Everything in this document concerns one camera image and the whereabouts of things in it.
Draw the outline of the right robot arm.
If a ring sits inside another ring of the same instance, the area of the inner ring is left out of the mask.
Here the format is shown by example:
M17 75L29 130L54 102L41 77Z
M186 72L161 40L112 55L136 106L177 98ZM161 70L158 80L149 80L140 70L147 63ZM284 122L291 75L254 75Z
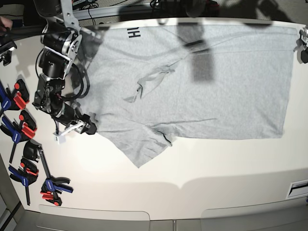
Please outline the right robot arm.
M38 76L33 105L64 125L66 131L72 129L80 134L93 135L97 127L90 116L68 104L81 97L83 80L80 80L80 90L76 95L62 96L65 77L71 68L77 67L74 61L82 42L81 27L73 14L73 4L70 0L36 0L34 5L47 24L40 39L44 46L38 63L42 73Z

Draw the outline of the person hand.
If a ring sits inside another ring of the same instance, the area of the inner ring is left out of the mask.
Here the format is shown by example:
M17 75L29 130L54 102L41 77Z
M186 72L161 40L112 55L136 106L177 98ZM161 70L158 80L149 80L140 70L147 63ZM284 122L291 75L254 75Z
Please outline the person hand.
M12 20L4 16L0 16L0 30L1 31L7 31L7 29L11 30L12 26L13 26Z

